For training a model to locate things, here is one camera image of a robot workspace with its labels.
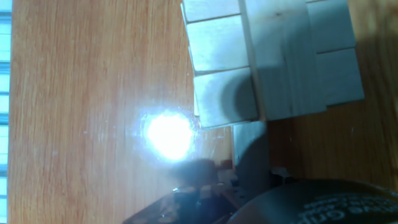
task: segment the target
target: wooden block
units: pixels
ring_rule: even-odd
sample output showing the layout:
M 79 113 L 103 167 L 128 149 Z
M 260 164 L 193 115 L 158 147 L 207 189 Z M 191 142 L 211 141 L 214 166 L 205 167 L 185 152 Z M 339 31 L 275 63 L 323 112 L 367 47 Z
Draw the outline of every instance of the wooden block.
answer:
M 355 47 L 355 35 L 347 0 L 316 1 L 307 4 L 316 53 Z
M 203 129 L 257 119 L 249 68 L 201 75 L 193 84 Z
M 239 14 L 238 0 L 183 0 L 188 23 Z
M 328 106 L 364 99 L 355 49 L 317 55 Z
M 245 0 L 245 6 L 266 118 L 325 111 L 305 1 Z
M 187 24 L 192 62 L 197 72 L 247 67 L 241 16 Z

